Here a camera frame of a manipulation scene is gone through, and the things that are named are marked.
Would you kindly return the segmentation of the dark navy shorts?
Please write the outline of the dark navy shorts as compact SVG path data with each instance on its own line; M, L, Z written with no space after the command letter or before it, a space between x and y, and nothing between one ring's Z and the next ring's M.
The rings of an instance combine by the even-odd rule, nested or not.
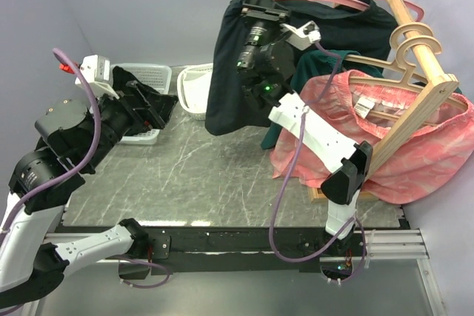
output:
M213 74L207 101L205 128L212 135L225 135L246 126L268 127L262 114L250 109L241 89L236 63L249 33L241 16L244 0L232 0L224 12L213 54ZM327 50L355 50L363 56L385 60L390 52L390 36L398 24L373 0L356 10L344 5L332 8L306 0L276 3L290 12L290 25L300 27L314 21Z

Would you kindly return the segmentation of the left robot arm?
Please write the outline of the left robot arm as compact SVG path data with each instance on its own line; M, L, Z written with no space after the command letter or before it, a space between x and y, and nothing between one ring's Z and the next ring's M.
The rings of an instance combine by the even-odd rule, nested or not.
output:
M49 295L66 277L105 258L151 264L157 240L132 218L69 243L48 243L45 236L122 137L136 127L164 128L177 101L131 81L118 98L103 95L90 106L66 99L37 120L40 140L13 171L1 227L3 312Z

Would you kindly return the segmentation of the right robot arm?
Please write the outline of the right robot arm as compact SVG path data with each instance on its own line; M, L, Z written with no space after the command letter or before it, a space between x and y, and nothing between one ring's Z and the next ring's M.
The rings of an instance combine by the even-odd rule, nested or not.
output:
M373 148L340 133L315 113L289 84L296 72L294 50L320 47L318 25L290 25L290 12L273 0L245 0L241 14L249 33L236 62L248 104L312 151L328 170L321 184L328 200L325 249L335 256L350 247L356 201Z

